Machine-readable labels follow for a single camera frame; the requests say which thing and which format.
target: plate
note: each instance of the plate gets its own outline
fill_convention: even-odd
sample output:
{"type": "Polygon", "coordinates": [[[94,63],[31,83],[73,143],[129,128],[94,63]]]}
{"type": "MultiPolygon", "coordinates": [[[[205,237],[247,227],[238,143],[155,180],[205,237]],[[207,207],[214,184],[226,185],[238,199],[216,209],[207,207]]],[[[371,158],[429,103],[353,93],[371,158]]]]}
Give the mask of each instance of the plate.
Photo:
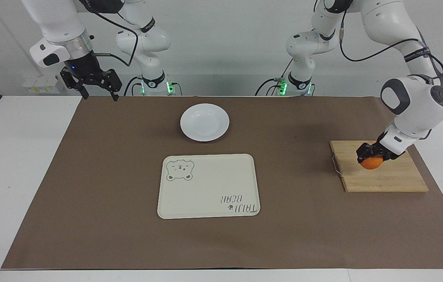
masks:
{"type": "Polygon", "coordinates": [[[183,133],[190,139],[208,142],[218,139],[229,129],[229,115],[214,104],[198,104],[187,109],[180,120],[183,133]]]}

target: brown mat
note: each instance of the brown mat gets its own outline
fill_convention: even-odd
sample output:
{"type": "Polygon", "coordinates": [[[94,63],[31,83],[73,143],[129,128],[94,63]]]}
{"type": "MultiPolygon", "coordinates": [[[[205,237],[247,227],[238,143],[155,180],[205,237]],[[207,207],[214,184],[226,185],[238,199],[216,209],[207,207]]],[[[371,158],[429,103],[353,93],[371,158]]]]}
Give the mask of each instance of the brown mat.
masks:
{"type": "Polygon", "coordinates": [[[331,140],[376,139],[392,119],[377,98],[121,98],[82,101],[3,268],[443,268],[443,195],[349,194],[331,140]],[[189,140],[197,103],[231,118],[225,136],[189,140]],[[254,157],[254,217],[163,220],[170,155],[254,157]]]}

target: white table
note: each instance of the white table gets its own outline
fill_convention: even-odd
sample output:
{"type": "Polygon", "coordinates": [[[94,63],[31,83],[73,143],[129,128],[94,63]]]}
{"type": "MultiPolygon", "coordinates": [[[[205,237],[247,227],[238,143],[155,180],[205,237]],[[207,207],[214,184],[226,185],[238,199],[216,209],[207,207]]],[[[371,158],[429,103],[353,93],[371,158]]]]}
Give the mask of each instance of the white table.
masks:
{"type": "MultiPolygon", "coordinates": [[[[79,97],[6,96],[0,102],[0,267],[40,186],[79,97]]],[[[417,144],[443,193],[443,123],[417,144]]],[[[227,280],[442,282],[443,270],[300,269],[266,271],[1,271],[0,281],[227,280]]]]}

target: metal handle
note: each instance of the metal handle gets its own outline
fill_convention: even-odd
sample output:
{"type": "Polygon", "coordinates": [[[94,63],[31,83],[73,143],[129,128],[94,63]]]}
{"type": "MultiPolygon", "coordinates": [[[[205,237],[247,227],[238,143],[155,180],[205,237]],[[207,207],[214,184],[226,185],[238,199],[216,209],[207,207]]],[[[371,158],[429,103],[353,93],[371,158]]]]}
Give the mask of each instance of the metal handle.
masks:
{"type": "Polygon", "coordinates": [[[336,156],[335,156],[335,154],[333,153],[333,158],[332,158],[332,160],[333,160],[333,166],[335,167],[335,171],[336,171],[336,173],[338,173],[338,175],[340,176],[340,177],[342,177],[343,178],[343,175],[342,175],[342,173],[340,172],[340,166],[338,166],[338,163],[336,162],[336,158],[335,158],[336,156]]]}

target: bear drawing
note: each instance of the bear drawing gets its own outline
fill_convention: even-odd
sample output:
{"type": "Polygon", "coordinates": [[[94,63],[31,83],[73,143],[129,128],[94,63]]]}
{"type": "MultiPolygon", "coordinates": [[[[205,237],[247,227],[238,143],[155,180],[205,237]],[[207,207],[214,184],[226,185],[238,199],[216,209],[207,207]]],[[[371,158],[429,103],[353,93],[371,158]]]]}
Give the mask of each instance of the bear drawing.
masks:
{"type": "Polygon", "coordinates": [[[166,164],[167,176],[166,179],[168,181],[173,181],[175,179],[184,179],[191,180],[192,179],[192,170],[194,164],[192,161],[185,161],[184,159],[179,159],[174,162],[169,162],[166,164]]]}

